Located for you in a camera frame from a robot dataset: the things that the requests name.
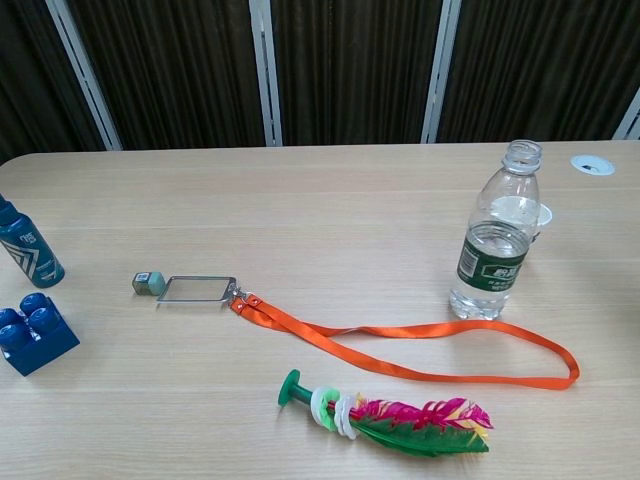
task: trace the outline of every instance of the green bottle label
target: green bottle label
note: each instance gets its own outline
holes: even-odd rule
[[[517,257],[494,257],[481,252],[465,238],[458,262],[458,276],[480,290],[503,292],[516,281],[526,255],[525,252]]]

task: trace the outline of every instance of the metal window frame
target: metal window frame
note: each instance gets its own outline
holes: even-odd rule
[[[431,66],[431,78],[429,79],[427,105],[422,123],[422,143],[434,143],[438,135],[461,7],[462,0],[443,0],[442,2],[436,49]]]
[[[260,89],[264,140],[267,147],[281,147],[282,123],[271,23],[271,0],[249,0],[249,12]]]
[[[78,29],[71,16],[66,0],[45,0],[53,23],[58,30],[73,71],[78,79],[84,98],[96,123],[100,137],[107,150],[122,150],[122,143],[116,130],[109,108],[102,95],[100,85],[93,73],[89,57],[84,48]]]
[[[640,140],[640,87],[613,134],[613,140]]]

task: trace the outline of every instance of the green plastic handle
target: green plastic handle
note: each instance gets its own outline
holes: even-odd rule
[[[291,370],[287,378],[284,379],[280,394],[278,395],[278,405],[284,407],[292,398],[307,405],[311,404],[311,391],[298,385],[300,380],[300,370]]]

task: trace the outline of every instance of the green feather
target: green feather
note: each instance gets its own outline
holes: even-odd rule
[[[473,430],[446,427],[443,431],[434,425],[414,430],[412,423],[392,425],[391,418],[376,420],[372,417],[352,421],[351,425],[374,442],[409,455],[435,457],[441,454],[489,451],[484,440]]]

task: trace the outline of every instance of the plastic water bottle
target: plastic water bottle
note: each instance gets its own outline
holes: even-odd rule
[[[478,195],[449,298],[458,317],[493,320],[504,308],[538,227],[541,163],[540,145],[511,142]]]
[[[0,195],[0,243],[38,288],[55,285],[64,269],[31,219]]]

